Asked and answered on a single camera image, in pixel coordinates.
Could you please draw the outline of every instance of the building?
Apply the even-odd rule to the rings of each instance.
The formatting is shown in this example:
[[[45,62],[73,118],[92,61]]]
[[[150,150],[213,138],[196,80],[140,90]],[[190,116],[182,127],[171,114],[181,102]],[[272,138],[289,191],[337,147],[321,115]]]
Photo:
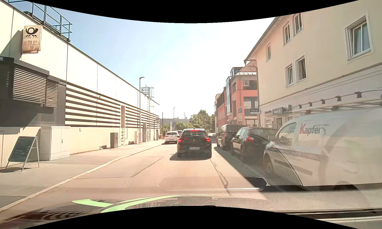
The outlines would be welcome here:
[[[258,108],[256,67],[255,61],[234,67],[226,79],[227,124],[258,125],[258,113],[254,111]]]
[[[226,93],[226,87],[224,87],[224,90],[221,94],[217,94],[215,99],[215,131],[216,133],[219,132],[219,128],[221,128],[223,125],[226,124],[226,108],[225,108],[225,93]]]
[[[73,46],[65,27],[0,0],[0,167],[19,136],[51,141],[64,156],[108,148],[111,133],[118,145],[158,139],[159,104]],[[44,139],[51,126],[63,129]]]
[[[257,63],[262,127],[280,128],[299,104],[382,88],[382,0],[276,17],[250,61]]]

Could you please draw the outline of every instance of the road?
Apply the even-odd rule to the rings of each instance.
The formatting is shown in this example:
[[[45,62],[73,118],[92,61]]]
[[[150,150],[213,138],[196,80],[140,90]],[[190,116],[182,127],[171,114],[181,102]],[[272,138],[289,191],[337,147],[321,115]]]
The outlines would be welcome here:
[[[224,188],[253,185],[244,176],[257,171],[240,163],[229,153],[215,150],[210,159],[179,158],[176,144],[156,148],[115,161],[82,175],[8,210],[0,219],[20,213],[80,199],[129,200],[181,194],[213,194],[263,200],[263,210],[342,209],[357,207],[353,194],[306,192],[226,191]]]

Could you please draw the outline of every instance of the white van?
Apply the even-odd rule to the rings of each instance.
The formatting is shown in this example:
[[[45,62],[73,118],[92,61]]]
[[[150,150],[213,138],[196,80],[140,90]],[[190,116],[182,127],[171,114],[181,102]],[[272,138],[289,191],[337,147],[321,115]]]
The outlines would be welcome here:
[[[290,185],[382,185],[382,106],[370,105],[286,122],[265,151],[273,173]]]

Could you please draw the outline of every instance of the louvered panel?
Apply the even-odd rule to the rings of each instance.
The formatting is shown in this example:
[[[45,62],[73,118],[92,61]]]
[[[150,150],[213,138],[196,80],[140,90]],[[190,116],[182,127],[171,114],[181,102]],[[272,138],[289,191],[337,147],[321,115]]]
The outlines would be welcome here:
[[[47,80],[45,93],[45,105],[48,107],[57,107],[58,84],[51,80]]]
[[[46,78],[14,69],[13,99],[45,104]]]

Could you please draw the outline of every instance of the sidewalk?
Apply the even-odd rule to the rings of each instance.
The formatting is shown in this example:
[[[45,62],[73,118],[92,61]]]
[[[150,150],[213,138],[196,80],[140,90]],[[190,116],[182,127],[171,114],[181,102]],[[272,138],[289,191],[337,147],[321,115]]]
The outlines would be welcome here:
[[[138,145],[124,145],[115,149],[103,149],[73,154],[52,161],[26,163],[0,169],[0,208],[56,185],[76,175],[85,173],[119,157],[161,145],[162,140]]]

